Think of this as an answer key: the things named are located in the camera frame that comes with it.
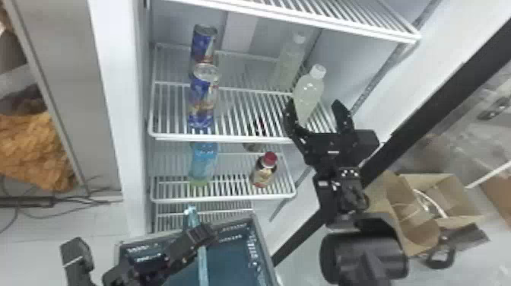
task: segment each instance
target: bottle cap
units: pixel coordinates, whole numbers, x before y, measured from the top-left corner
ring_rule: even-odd
[[[267,166],[274,166],[275,162],[277,162],[277,155],[273,152],[266,152],[262,162]]]
[[[305,35],[303,33],[294,33],[293,34],[293,41],[297,44],[303,44],[305,43]]]
[[[326,68],[322,65],[315,64],[313,68],[310,69],[310,76],[315,79],[322,79],[325,77]]]

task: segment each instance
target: wire shelf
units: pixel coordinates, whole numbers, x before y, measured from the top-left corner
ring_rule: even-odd
[[[188,205],[194,205],[199,214],[216,214],[232,211],[252,211],[251,201],[234,202],[193,202],[182,204],[156,204],[156,212],[160,216],[182,215],[188,208]]]
[[[419,32],[381,0],[168,0],[329,30],[415,43]]]
[[[290,144],[282,126],[282,110],[289,97],[283,94],[220,91],[214,124],[207,129],[188,125],[189,87],[154,84],[148,133],[158,140],[256,142]],[[318,104],[306,127],[312,132],[334,132],[331,110]]]
[[[154,83],[186,86],[189,80],[190,47],[156,43],[154,47]],[[267,94],[291,94],[292,90],[277,90],[270,77],[277,59],[238,52],[217,51],[214,65],[221,73],[219,88],[223,91],[253,91]],[[302,66],[298,76],[306,74]]]
[[[225,210],[222,212],[198,212],[198,219],[203,223],[211,223],[221,221],[227,218],[234,218],[237,216],[246,215],[250,210]],[[154,220],[155,232],[169,231],[169,230],[182,230],[184,217],[183,214],[161,214],[156,211]]]
[[[273,183],[266,188],[256,188],[249,181],[249,174],[263,153],[226,152],[228,145],[220,146],[213,179],[206,186],[197,187],[190,186],[188,178],[192,161],[189,144],[152,140],[149,145],[151,200],[157,204],[287,199],[297,193],[280,148],[274,149],[278,168]]]

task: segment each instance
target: blue bottle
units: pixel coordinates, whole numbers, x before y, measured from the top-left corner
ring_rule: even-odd
[[[189,172],[191,186],[206,186],[217,165],[218,143],[193,142],[192,166]]]

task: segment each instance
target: red bottle cap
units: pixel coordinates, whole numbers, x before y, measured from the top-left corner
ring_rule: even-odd
[[[266,152],[265,156],[262,158],[262,161],[265,165],[273,166],[275,162],[277,162],[277,155],[273,152]]]

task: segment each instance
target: black pole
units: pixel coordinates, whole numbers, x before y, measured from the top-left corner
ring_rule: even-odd
[[[507,21],[362,167],[365,186],[396,162],[416,141],[511,60],[511,20]],[[322,225],[313,214],[271,257],[277,266]]]

